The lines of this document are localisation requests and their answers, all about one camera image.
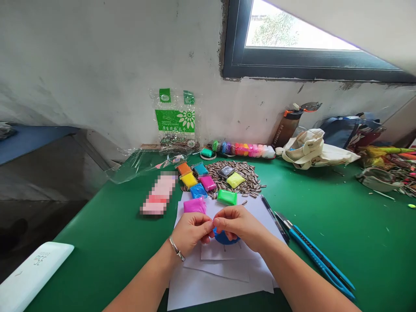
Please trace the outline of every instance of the sunflower seed package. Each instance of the sunflower seed package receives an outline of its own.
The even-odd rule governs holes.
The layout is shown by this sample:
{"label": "sunflower seed package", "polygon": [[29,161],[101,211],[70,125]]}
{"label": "sunflower seed package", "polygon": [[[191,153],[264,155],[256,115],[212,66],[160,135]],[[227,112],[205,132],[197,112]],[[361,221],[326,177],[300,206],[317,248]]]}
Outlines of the sunflower seed package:
{"label": "sunflower seed package", "polygon": [[150,89],[162,150],[200,150],[202,97],[187,90]]}

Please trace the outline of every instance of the white tote bag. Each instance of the white tote bag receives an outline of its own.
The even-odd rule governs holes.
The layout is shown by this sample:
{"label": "white tote bag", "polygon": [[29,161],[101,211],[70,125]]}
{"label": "white tote bag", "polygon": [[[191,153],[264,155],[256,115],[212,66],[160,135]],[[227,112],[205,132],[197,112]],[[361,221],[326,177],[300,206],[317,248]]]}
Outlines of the white tote bag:
{"label": "white tote bag", "polygon": [[349,164],[360,157],[345,149],[324,143],[325,132],[321,129],[310,129],[291,138],[284,148],[277,148],[276,154],[282,153],[285,161],[302,170],[311,166],[336,166]]}

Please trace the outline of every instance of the green clay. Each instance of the green clay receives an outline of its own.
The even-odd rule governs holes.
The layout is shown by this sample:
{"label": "green clay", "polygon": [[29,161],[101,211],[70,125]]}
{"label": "green clay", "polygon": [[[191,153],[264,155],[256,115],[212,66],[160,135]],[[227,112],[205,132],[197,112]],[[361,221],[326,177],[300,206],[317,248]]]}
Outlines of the green clay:
{"label": "green clay", "polygon": [[201,155],[206,157],[206,158],[211,158],[212,156],[214,156],[214,152],[211,151],[210,149],[203,149],[201,151]]}
{"label": "green clay", "polygon": [[237,204],[237,193],[220,190],[217,201],[227,206],[235,206]]}

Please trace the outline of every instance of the white power bank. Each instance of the white power bank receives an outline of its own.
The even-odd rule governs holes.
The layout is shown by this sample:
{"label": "white power bank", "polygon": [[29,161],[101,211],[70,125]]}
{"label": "white power bank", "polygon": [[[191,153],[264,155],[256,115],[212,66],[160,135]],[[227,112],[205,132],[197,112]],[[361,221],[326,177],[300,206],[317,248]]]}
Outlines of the white power bank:
{"label": "white power bank", "polygon": [[23,312],[74,246],[47,242],[0,284],[0,312]]}

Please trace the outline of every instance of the pen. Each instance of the pen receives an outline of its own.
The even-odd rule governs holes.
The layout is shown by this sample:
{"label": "pen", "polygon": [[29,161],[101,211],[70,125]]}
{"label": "pen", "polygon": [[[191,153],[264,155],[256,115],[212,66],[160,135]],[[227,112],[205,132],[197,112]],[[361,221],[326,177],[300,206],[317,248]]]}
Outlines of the pen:
{"label": "pen", "polygon": [[285,232],[285,230],[283,229],[283,227],[280,225],[279,221],[277,220],[276,216],[274,215],[272,208],[270,208],[269,203],[267,202],[267,200],[265,199],[265,197],[263,195],[261,195],[261,201],[264,203],[264,205],[266,206],[266,209],[268,210],[268,212],[270,213],[270,215],[272,216],[274,223],[276,224],[277,228],[279,229],[279,232],[281,233],[281,235],[283,236],[286,244],[289,243],[289,235],[287,235],[287,233]]}
{"label": "pen", "polygon": [[305,234],[301,232],[296,225],[293,225],[281,213],[278,213],[277,217],[284,223],[292,238],[311,257],[329,282],[350,300],[355,300],[355,297],[351,292],[351,290],[355,290],[355,287],[348,278],[318,249],[318,247],[314,245],[313,242],[311,242],[310,239],[307,238]]}

